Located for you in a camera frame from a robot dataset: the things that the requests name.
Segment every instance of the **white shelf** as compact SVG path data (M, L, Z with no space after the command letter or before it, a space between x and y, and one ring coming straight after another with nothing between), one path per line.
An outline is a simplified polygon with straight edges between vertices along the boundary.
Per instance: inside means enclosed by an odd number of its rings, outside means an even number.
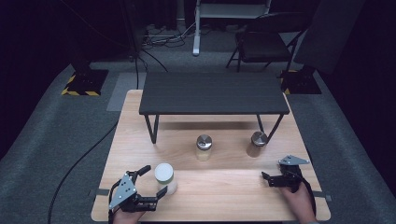
M200 18L255 19L267 12L265 5L201 4Z

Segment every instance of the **black cable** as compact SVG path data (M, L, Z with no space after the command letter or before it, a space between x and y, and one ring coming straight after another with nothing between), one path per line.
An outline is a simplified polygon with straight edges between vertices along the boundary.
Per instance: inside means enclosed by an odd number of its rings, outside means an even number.
M203 32L201 32L201 35L208 35L210 32L212 32L213 31L213 29L212 28L209 28L209 30L208 31L206 31L205 33L203 33Z
M308 190L309 196L311 198L312 210L314 211L314 215L316 216L317 215L317 203L315 202L314 191L312 190L311 185L302 176L297 175L297 174L295 174L294 172L291 172L291 171L286 171L286 172L288 172L291 175L297 176L298 178L300 178L303 181L303 183L306 186L306 189Z
M160 30L159 32L157 32L157 33L151 33L150 31L152 31L152 30ZM159 35L160 33L162 33L163 31L165 30L165 28L164 27L162 27L162 28L160 28L160 29L157 29L157 28L152 28L152 29L148 29L148 33L150 34L150 35Z
M110 193L108 194L108 204L111 203L111 199L113 198L113 191L114 189L120 184L121 180L118 180L110 189ZM115 212L112 209L108 209L108 224L113 224L114 221L114 214L119 210L117 209Z
M66 175L64 176L64 178L61 180L61 183L59 183L58 188L55 190L55 193L52 197L52 201L49 205L49 213L48 213L48 224L50 224L50 218L51 218L51 214L52 214L52 209L53 209L53 205L55 203L55 199L56 196L58 195L59 190L61 189L62 184L64 183L64 181L66 180L66 178L70 175L70 173L73 171L73 169L77 166L77 164L82 161L82 159L84 159L95 147L97 147L116 127L117 124L119 122L117 121L113 127L111 127L111 129L98 141L96 142L87 152L84 153L84 155L82 155L78 161L76 161L72 167L70 167L69 171L67 171Z
M177 47L181 47L181 46L185 45L185 41L184 41L185 38L186 38L185 36L177 36L177 35L170 36L170 37L163 38L163 39L159 39L159 40L156 40L156 41L152 41L151 38L150 38L149 42L146 43L146 45L149 45L149 46L152 46L152 47L163 47L163 46L165 46L165 47L168 47L168 48L177 48ZM169 44L176 44L178 42L182 42L182 44L175 45L175 46L169 45Z
M157 58L155 58L154 56L152 56L150 53L148 53L148 52L145 51L144 49L142 49L142 51L145 52L145 53L147 53L149 56L151 56L151 58L153 58L155 61L157 61L157 63L159 63L159 64L163 67L163 69L164 69L166 72L168 72L168 70L166 69L166 67L163 66L163 64L162 64Z
M73 12L80 20L82 20L88 27L90 27L90 29L92 29L94 32L96 32L99 36L101 36L102 38L106 39L107 41L118 45L120 47L126 48L128 49L129 47L126 45L123 45L109 37L107 37L106 35L102 34L101 32L99 32L98 30L96 30L92 25L90 25L82 16L80 16L72 7L70 7L69 5L67 5L67 3L64 0L59 0L62 4L64 4L71 12Z
M144 59L142 59L141 57L139 57L139 60L142 61L143 65L145 66L146 73L148 73L149 72L148 63L146 63L146 61Z
M128 12L126 11L128 9L127 9L127 6L125 5L126 4L125 2L122 2L122 0L120 0L119 3L120 3L121 14L123 17L123 23L125 25L125 32L128 36L129 49L132 52L134 52L134 42L133 42L133 37L132 37L133 34L131 34L130 24L128 22Z
M139 90L139 69L137 69L137 58L134 59L134 69L136 70L136 89Z

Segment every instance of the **robotic hand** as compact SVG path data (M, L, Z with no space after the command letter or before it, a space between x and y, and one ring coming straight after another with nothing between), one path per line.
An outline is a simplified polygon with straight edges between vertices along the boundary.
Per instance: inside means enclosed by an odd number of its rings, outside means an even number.
M113 209L117 206L123 212L129 213L156 210L157 202L166 194L168 187L158 191L156 197L142 197L134 186L137 176L141 176L149 170L151 170L151 166L147 165L138 171L127 171L122 179L113 185L108 198L108 223L112 223L114 213L117 212L117 210L113 212ZM113 198L113 190L116 187L118 188Z
M278 162L282 175L270 176L265 172L262 172L262 178L268 181L268 185L270 187L289 187L292 193L297 192L301 182L303 182L311 196L312 209L314 211L314 214L316 214L317 207L315 203L314 193L311 189L311 185L305 180L305 178L303 178L303 174L299 167L300 164L308 164L309 161L288 155L287 157L279 160Z

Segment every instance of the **cable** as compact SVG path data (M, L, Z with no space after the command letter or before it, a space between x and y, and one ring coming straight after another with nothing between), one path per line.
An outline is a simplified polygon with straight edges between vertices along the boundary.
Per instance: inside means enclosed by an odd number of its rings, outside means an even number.
M148 52L145 51L144 49L142 49L142 51L145 52L145 53L147 53L149 56L151 56L151 58L153 58L155 61L157 61L157 63L159 63L159 64L163 67L163 69L164 69L166 72L168 72L168 70L166 69L166 67L163 66L163 64L162 64L160 61L158 61L158 59L156 59L154 56L152 56L150 53L148 53Z
M104 34L100 33L92 25L90 25L82 16L80 16L72 7L67 5L67 3L64 0L59 0L59 1L61 3L63 3L70 11L72 11L77 17L79 17L88 27L90 27L93 31L95 31L99 36L103 37L104 39L106 39L106 40L110 41L111 43L116 44L116 45L118 45L120 47L127 48L127 49L129 48L128 46L123 45L123 44L121 44L121 43L119 43L119 42L117 42L117 41L105 36Z
M134 59L134 69L136 70L136 89L139 90L139 69L137 69L137 59Z
M55 203L55 199L56 196L58 195L59 190L61 189L62 184L64 183L64 181L66 180L66 178L70 175L70 173L73 171L73 169L77 166L77 164L82 161L82 159L84 159L94 148L96 148L116 127L117 124L119 122L117 121L113 127L111 127L111 129L98 141L96 142L87 152L84 153L84 155L82 155L74 164L72 167L70 167L70 169L67 171L66 175L64 176L64 178L61 180L61 183L59 183L58 188L55 190L55 193L52 197L52 201L50 202L49 205L49 213L48 213L48 224L50 224L50 218L52 215L52 209L53 209L53 205Z
M168 47L168 48L177 48L177 47L181 47L183 45L185 45L184 39L186 37L190 37L193 35L186 35L189 30L195 25L195 22L189 26L189 28L187 28L184 33L182 34L179 30L178 30L178 35L171 35L170 37L167 38L163 38L163 39L159 39L156 41L152 40L152 37L148 38L148 42L146 42L144 44L144 46L151 46L151 47ZM168 44L174 44L174 43L178 43L178 42L182 42L182 44L176 45L176 46L169 46Z
M306 189L308 190L309 196L311 198L312 210L314 211L314 215L316 216L317 215L317 203L315 202L314 191L312 190L311 185L302 176L297 175L297 174L295 174L294 172L291 172L291 171L286 171L286 172L288 172L291 175L295 175L295 176L299 177L301 179L301 181L303 181L303 183L306 186Z
M143 59L140 58L140 57L139 57L139 60L142 61L143 65L145 66L146 73L148 73L148 72L149 72L149 65L148 65L148 63L146 63L146 61L143 60Z
M120 184L121 179L118 180L110 190L110 193L108 194L108 204L111 203L111 199L113 198L113 191L114 189ZM111 209L108 210L108 224L113 224L114 221L114 214L116 214L117 211L119 211L120 208L118 208L115 212L113 212Z
M151 33L151 32L150 32L150 31L152 31L152 30L160 30L160 31L154 34L154 33ZM160 28L160 29L156 29L156 28L154 27L154 28L148 29L148 33L149 33L150 35L158 35L158 34L162 33L164 30L165 30L164 27L162 27L162 28Z

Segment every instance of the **metal lid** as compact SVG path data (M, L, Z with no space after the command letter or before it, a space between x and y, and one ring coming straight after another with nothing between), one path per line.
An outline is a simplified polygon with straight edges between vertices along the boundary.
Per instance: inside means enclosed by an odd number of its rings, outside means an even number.
M267 144L267 134L263 132L255 132L251 136L251 142L257 147L263 147Z
M174 177L173 167L169 163L161 163L155 167L155 178L163 185L169 184Z
M209 150L212 147L212 138L207 134L202 134L197 138L197 146L201 150Z

